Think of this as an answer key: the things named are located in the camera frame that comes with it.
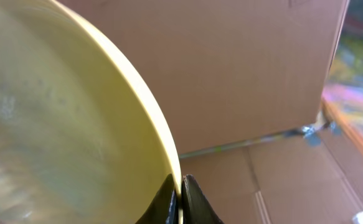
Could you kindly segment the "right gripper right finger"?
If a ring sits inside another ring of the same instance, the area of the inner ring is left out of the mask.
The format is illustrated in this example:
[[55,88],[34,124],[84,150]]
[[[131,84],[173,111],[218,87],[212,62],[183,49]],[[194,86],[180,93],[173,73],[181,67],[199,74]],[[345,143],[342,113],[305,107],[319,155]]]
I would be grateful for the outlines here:
[[185,224],[224,224],[214,212],[193,175],[184,176],[181,190]]

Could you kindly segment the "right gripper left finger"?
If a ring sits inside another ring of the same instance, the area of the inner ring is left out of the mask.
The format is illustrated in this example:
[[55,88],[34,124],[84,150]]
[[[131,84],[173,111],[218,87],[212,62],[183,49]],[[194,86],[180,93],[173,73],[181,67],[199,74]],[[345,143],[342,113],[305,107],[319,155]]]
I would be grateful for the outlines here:
[[169,174],[147,210],[136,224],[176,224],[177,223],[177,193],[173,176]]

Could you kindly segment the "yellow-green plate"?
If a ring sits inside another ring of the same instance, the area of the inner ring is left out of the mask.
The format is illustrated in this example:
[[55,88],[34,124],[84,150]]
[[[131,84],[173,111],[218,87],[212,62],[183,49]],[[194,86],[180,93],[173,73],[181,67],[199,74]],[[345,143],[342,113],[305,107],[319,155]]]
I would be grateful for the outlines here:
[[181,169],[123,53],[58,1],[0,1],[0,223],[136,223]]

